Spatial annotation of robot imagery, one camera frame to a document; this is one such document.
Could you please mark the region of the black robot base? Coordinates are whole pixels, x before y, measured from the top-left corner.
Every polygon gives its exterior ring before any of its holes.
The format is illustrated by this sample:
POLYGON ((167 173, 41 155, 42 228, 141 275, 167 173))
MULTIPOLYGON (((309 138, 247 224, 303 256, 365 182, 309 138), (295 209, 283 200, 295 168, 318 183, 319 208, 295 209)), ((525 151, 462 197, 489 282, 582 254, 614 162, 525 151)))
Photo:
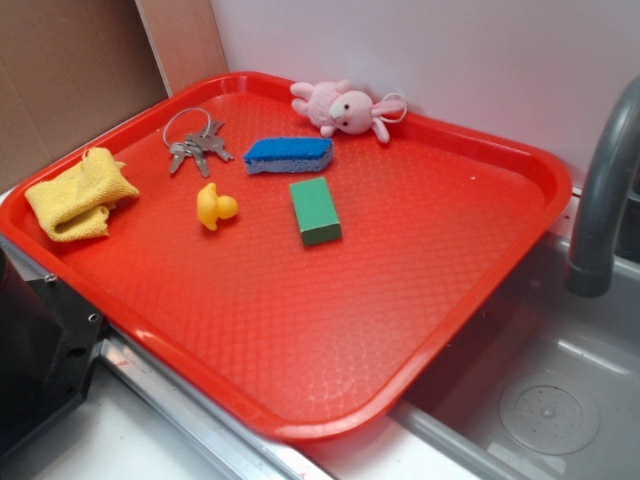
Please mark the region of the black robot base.
POLYGON ((2 460, 86 400, 105 328, 66 282, 27 281, 1 254, 2 460))

